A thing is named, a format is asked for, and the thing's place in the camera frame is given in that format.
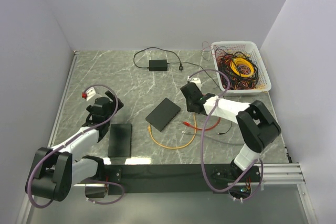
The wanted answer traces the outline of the black network switch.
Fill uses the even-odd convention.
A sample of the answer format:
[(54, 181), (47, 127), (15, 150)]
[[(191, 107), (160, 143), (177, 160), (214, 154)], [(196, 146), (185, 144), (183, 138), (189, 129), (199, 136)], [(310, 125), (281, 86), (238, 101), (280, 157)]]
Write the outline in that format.
[(158, 131), (164, 128), (176, 117), (181, 108), (168, 98), (164, 98), (145, 120)]

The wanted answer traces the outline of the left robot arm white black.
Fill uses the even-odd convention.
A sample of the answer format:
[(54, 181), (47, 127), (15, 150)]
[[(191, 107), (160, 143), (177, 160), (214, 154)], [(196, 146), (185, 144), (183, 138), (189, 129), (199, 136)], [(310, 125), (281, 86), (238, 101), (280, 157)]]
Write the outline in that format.
[(34, 155), (25, 192), (37, 208), (41, 205), (34, 201), (35, 196), (63, 201), (73, 185), (86, 179), (101, 183), (105, 178), (104, 160), (83, 153), (104, 138), (123, 103), (112, 90), (101, 96), (94, 87), (85, 89), (82, 98), (92, 104), (87, 106), (89, 114), (78, 132), (52, 148), (39, 148)]

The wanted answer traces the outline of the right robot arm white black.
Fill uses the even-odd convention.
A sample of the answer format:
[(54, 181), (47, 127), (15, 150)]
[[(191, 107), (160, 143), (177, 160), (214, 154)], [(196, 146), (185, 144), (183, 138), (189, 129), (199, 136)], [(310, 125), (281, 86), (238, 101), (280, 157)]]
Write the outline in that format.
[(263, 102), (236, 102), (217, 95), (202, 94), (199, 87), (189, 82), (181, 87), (188, 112), (229, 120), (238, 125), (244, 144), (231, 162), (231, 176), (242, 182), (249, 176), (249, 166), (280, 134), (281, 128)]

